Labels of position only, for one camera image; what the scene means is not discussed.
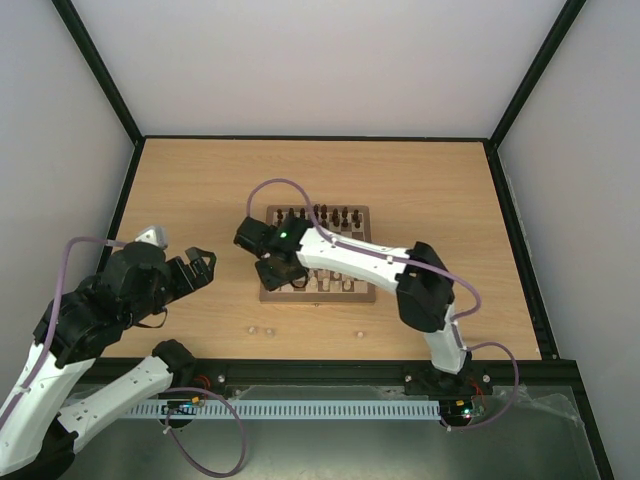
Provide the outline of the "controller circuit board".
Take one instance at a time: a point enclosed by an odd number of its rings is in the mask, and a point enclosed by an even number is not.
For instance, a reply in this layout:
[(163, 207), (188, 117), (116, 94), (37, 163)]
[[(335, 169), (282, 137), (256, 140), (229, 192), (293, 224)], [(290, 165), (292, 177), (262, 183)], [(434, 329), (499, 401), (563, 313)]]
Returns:
[(471, 419), (485, 414), (487, 401), (484, 397), (472, 396), (469, 399), (455, 400), (451, 409), (455, 416)]
[(190, 399), (170, 399), (160, 406), (161, 415), (197, 415), (206, 406), (203, 397), (192, 397)]

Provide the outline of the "right controller circuit board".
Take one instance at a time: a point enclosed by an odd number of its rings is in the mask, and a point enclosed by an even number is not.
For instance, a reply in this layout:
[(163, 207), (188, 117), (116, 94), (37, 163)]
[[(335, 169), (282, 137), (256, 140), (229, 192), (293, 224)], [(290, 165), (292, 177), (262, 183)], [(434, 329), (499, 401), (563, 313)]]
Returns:
[(472, 396), (469, 399), (455, 400), (451, 409), (455, 416), (471, 419), (485, 414), (487, 401), (484, 397)]

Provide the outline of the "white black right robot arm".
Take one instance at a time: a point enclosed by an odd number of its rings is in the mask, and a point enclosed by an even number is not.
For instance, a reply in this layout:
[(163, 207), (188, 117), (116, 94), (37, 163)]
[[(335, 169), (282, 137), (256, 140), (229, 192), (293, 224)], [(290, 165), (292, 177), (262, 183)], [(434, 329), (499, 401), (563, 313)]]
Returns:
[(460, 390), (471, 379), (471, 353), (456, 325), (451, 274), (429, 245), (392, 248), (332, 232), (316, 221), (288, 217), (279, 226), (246, 217), (234, 244), (253, 254), (255, 269), (268, 291), (299, 280), (314, 270), (330, 270), (364, 280), (396, 298), (400, 320), (423, 334), (435, 381)]

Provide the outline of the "left controller circuit board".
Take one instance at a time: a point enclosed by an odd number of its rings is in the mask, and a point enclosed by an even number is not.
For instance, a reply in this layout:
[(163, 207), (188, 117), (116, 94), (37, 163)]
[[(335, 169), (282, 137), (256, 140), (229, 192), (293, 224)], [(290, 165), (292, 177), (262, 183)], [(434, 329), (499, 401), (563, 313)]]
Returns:
[(190, 399), (170, 399), (160, 406), (161, 415), (197, 415), (206, 406), (203, 397), (192, 397)]

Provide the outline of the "wooden chess board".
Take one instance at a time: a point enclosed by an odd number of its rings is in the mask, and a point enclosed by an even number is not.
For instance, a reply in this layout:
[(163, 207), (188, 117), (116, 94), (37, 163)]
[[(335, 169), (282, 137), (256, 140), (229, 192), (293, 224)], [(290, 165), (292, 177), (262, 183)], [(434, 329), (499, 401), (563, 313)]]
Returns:
[[(304, 217), (309, 220), (311, 211), (314, 212), (317, 220), (323, 228), (329, 229), (332, 233), (337, 233), (345, 237), (353, 238), (365, 242), (373, 242), (371, 234), (371, 218), (370, 210), (365, 205), (355, 204), (326, 204), (328, 207), (327, 220), (321, 219), (321, 206), (323, 204), (315, 204), (313, 209), (308, 209), (303, 205), (270, 205), (266, 211), (266, 221), (268, 224), (279, 227), (288, 215), (289, 208), (294, 208), (296, 217)], [(280, 209), (284, 218), (281, 221), (276, 219), (276, 212)], [(338, 303), (358, 303), (369, 304), (376, 301), (376, 287), (365, 280), (357, 279), (347, 274), (340, 273), (340, 279), (333, 278), (333, 272), (329, 271), (330, 277), (326, 278), (330, 281), (330, 291), (322, 291), (321, 271), (315, 270), (318, 281), (318, 291), (311, 292), (308, 289), (310, 277), (308, 273), (308, 282), (303, 285), (302, 281), (298, 281), (295, 286), (289, 284), (280, 287), (275, 291), (267, 291), (260, 286), (259, 300), (261, 303), (288, 303), (288, 304), (338, 304)], [(345, 292), (343, 283), (349, 280), (353, 284), (353, 290)]]

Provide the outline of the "black front mounting rail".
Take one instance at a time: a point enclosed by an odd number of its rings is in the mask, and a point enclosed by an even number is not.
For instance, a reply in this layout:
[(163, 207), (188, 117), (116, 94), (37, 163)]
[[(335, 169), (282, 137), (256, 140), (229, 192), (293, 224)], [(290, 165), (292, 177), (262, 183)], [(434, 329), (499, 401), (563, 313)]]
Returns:
[[(81, 384), (106, 384), (132, 369), (141, 359), (99, 359), (80, 380)], [(178, 374), (171, 386), (204, 386), (229, 398), (236, 390), (253, 386), (380, 386), (403, 387), (407, 395), (431, 399), (462, 400), (489, 396), (494, 387), (514, 385), (509, 360), (473, 360), (460, 379), (436, 373), (429, 361), (293, 361), (200, 359), (191, 376)], [(518, 361), (519, 384), (533, 387), (571, 388), (584, 395), (585, 388), (575, 361)]]

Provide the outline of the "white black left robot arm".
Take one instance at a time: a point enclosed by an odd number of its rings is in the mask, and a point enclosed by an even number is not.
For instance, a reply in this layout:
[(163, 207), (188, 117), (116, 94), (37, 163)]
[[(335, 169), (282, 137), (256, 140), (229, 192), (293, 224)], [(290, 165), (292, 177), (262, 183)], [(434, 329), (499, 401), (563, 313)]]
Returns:
[(76, 409), (63, 403), (125, 330), (213, 281), (216, 256), (191, 247), (167, 258), (162, 247), (122, 244), (103, 271), (57, 292), (34, 331), (25, 366), (1, 408), (1, 475), (56, 479), (98, 432), (140, 401), (186, 386), (195, 358), (178, 341), (159, 343), (130, 372)]

